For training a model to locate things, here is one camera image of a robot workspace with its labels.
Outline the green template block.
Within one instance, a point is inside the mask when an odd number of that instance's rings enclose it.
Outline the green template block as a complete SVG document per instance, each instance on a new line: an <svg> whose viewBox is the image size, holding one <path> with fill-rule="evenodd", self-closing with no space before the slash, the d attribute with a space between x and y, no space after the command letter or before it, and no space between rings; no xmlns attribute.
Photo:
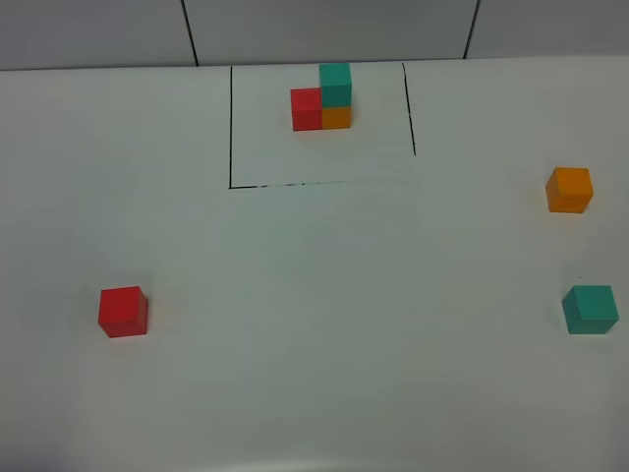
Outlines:
<svg viewBox="0 0 629 472"><path fill-rule="evenodd" d="M352 77L349 63L318 65L323 108L349 107L352 104Z"/></svg>

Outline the orange template block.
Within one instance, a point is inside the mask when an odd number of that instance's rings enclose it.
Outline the orange template block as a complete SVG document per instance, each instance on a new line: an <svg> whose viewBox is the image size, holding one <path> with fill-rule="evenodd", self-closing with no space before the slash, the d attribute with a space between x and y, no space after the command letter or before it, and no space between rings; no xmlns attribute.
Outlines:
<svg viewBox="0 0 629 472"><path fill-rule="evenodd" d="M349 129L352 125L352 107L323 107L321 127L323 130Z"/></svg>

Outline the red template block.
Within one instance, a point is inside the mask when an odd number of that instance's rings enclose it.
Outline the red template block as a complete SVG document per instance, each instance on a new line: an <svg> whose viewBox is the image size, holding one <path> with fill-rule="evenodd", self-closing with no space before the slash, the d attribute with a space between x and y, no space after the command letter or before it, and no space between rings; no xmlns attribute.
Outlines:
<svg viewBox="0 0 629 472"><path fill-rule="evenodd" d="M322 129L320 88L290 90L292 126L295 132Z"/></svg>

